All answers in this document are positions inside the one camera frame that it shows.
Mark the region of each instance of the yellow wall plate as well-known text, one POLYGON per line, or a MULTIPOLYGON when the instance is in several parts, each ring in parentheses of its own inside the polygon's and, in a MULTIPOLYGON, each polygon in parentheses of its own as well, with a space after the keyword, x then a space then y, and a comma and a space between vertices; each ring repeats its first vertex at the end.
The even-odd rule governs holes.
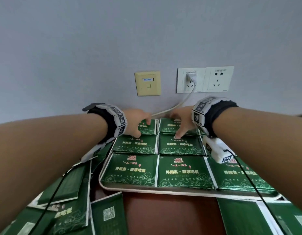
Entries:
POLYGON ((161 95, 161 72, 136 72, 136 87, 138 96, 161 95))

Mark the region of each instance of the black wrist strap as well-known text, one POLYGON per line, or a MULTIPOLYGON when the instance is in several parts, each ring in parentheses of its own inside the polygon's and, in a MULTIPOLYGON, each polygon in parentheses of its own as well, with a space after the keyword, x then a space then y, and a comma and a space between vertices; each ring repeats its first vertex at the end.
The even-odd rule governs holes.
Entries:
POLYGON ((92 108, 87 112, 87 114, 97 114, 100 115, 107 123, 107 134, 105 138, 101 140, 98 144, 101 144, 103 142, 106 142, 110 138, 114 138, 114 133, 116 130, 116 124, 114 121, 113 116, 107 112, 107 110, 99 109, 97 107, 92 108))
POLYGON ((239 107, 237 106, 236 102, 232 101, 221 101, 216 103, 215 105, 212 105, 211 108, 208 110, 208 112, 205 114, 205 121, 204 121, 204 127, 209 132, 209 137, 216 138, 216 134, 212 128, 212 124, 214 120, 218 118, 218 116, 223 113, 223 111, 227 110, 231 107, 239 107))

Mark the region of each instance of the white cable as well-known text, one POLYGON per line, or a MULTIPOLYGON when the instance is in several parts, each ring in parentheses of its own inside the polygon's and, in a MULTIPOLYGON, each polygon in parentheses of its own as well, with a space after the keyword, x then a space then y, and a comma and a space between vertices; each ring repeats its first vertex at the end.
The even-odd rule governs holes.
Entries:
POLYGON ((187 73, 187 79, 189 79, 189 78, 191 78, 190 82, 193 82, 193 83, 194 83, 194 87, 193 87, 192 91, 189 93, 189 95, 188 95, 183 101, 181 101, 179 104, 177 104, 176 106, 174 106, 173 108, 170 108, 170 109, 168 109, 168 110, 164 110, 164 111, 155 113, 155 114, 151 115, 151 117, 156 116, 156 115, 159 115, 159 114, 166 113, 166 112, 168 112, 168 111, 171 111, 171 110, 177 108, 178 106, 181 106, 183 103, 185 103, 185 102, 188 100, 188 98, 189 98, 190 95, 194 92, 195 87, 196 87, 196 85, 197 85, 197 81, 196 81, 197 74, 195 73, 195 75, 193 74, 192 76, 190 76, 190 74, 187 73))

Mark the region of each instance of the power cord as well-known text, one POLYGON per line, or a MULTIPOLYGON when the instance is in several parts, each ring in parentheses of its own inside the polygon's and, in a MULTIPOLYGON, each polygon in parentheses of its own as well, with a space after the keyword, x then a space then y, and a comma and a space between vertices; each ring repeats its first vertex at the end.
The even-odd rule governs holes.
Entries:
POLYGON ((156 115, 159 115, 159 114, 166 113, 166 112, 168 112, 168 111, 171 111, 171 110, 177 108, 178 106, 181 106, 183 103, 185 103, 185 102, 188 100, 188 98, 189 98, 190 95, 194 92, 195 87, 196 87, 196 85, 197 85, 197 72, 196 72, 196 71, 187 72, 186 80, 189 81, 190 83, 192 82, 192 83, 194 84, 193 89, 192 89, 192 91, 189 93, 189 95, 188 95, 183 101, 181 101, 179 104, 177 104, 176 106, 174 106, 173 108, 170 108, 170 109, 168 109, 168 110, 164 110, 164 111, 155 113, 155 114, 151 115, 152 117, 153 117, 153 116, 156 116, 156 115))
POLYGON ((45 209, 43 210, 43 212, 42 212, 42 214, 40 215, 38 221, 36 222, 36 224, 34 225, 34 227, 31 229, 31 231, 28 233, 28 235, 32 234, 33 231, 36 229, 36 227, 39 225, 40 221, 42 220, 43 216, 44 216, 45 213, 47 212, 47 209, 49 208, 49 206, 50 206, 52 200, 54 199, 54 197, 55 197, 57 191, 59 190, 59 187, 61 186, 61 184, 62 184, 64 178, 65 178, 66 175, 67 175, 67 173, 68 173, 68 171, 67 171, 67 172, 64 174, 64 176, 62 177, 61 181, 59 182, 59 185, 57 186, 57 188, 55 189, 55 191, 54 191, 53 195, 51 196, 49 202, 47 203, 47 206, 46 206, 45 209))
POLYGON ((250 179, 250 177, 247 175, 247 173, 245 172, 245 170, 243 169, 243 167, 241 166, 240 162, 238 161, 238 159, 236 158, 236 156, 228 149, 224 150, 224 152, 230 152, 230 154, 235 158, 236 162, 238 162, 240 169, 243 171, 243 173, 246 175, 246 177, 248 178, 249 182, 251 183, 251 185, 253 186, 253 188, 255 189, 256 193, 259 195, 259 197, 261 198, 261 200, 263 201, 263 203, 265 204, 265 206, 267 207, 268 211, 270 212, 270 214, 273 216, 275 222, 278 224, 280 230, 283 232, 283 234, 287 234, 285 232, 285 230, 282 228, 282 226, 279 224, 277 218, 274 216, 273 212, 271 211, 271 209, 269 208, 269 206, 267 205, 267 203, 265 202, 265 200, 263 199, 261 193, 258 191, 258 189, 256 188, 255 184, 252 182, 252 180, 250 179))

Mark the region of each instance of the person's hand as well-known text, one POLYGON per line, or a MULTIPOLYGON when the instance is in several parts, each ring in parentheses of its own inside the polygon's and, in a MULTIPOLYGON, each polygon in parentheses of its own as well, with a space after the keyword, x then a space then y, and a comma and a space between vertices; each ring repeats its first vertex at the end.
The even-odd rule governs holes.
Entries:
POLYGON ((180 128, 176 132, 176 138, 183 137, 188 130, 192 130, 195 128, 195 125, 191 119, 192 108, 193 106, 185 106, 183 108, 174 109, 171 112, 169 116, 170 118, 181 119, 180 128))
POLYGON ((141 136, 141 132, 138 130, 138 124, 146 119, 147 125, 151 124, 151 113, 144 112, 140 109, 128 109, 123 110, 125 116, 127 118, 127 128, 124 134, 134 136, 139 138, 141 136))

